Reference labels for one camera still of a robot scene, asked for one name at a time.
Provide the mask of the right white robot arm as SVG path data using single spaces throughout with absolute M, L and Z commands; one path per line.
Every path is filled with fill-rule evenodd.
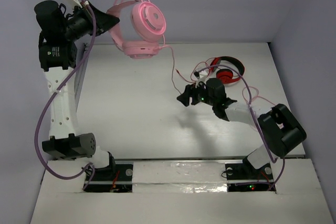
M 242 163 L 226 168 L 229 180 L 258 179 L 271 161 L 285 158 L 307 138 L 306 131 L 286 105 L 279 103 L 261 108 L 231 99 L 216 78 L 199 85 L 186 85 L 176 99 L 184 106 L 207 104 L 219 119 L 256 127 L 262 146 L 248 154 Z

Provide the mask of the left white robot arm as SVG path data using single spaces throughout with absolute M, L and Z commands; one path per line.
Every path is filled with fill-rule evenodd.
M 85 35 L 90 35 L 94 40 L 118 24 L 119 19 L 99 11 L 89 1 L 75 6 L 70 14 L 65 11 L 64 4 L 52 0 L 40 2 L 34 8 L 41 28 L 39 62 L 50 95 L 35 129 L 35 150 L 44 168 L 57 178 L 70 180 L 79 175 L 57 174 L 48 166 L 42 152 L 61 160 L 84 158 L 87 164 L 80 171 L 81 174 L 111 179 L 117 172 L 114 157 L 97 147 L 93 133 L 82 133 L 79 128 L 75 80 L 90 51 L 87 50 L 77 62 L 75 42 Z

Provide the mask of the pink headphones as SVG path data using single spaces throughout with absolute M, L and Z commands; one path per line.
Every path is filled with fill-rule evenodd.
M 107 14 L 119 18 L 121 11 L 129 6 L 133 6 L 130 13 L 132 26 L 142 39 L 125 40 L 119 24 L 109 29 L 109 34 L 116 47 L 130 58 L 152 58 L 162 49 L 160 39 L 165 40 L 165 17 L 150 0 L 115 0 L 113 6 L 107 10 Z

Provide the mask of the red black headphones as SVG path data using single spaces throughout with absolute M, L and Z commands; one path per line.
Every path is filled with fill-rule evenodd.
M 234 67 L 236 67 L 236 69 L 238 70 L 239 75 L 235 76 L 233 71 L 227 68 L 218 70 L 218 67 L 211 67 L 209 69 L 210 73 L 215 73 L 215 77 L 219 79 L 222 84 L 231 84 L 238 82 L 240 80 L 240 76 L 243 76 L 245 73 L 245 66 L 242 64 L 242 62 L 230 56 L 221 56 L 214 58 L 210 66 L 220 65 L 222 61 L 227 61 L 233 64 Z

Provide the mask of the silver foil tape strip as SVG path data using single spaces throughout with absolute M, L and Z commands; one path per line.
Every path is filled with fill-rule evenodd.
M 135 162 L 133 193 L 225 193 L 225 164 L 218 162 Z

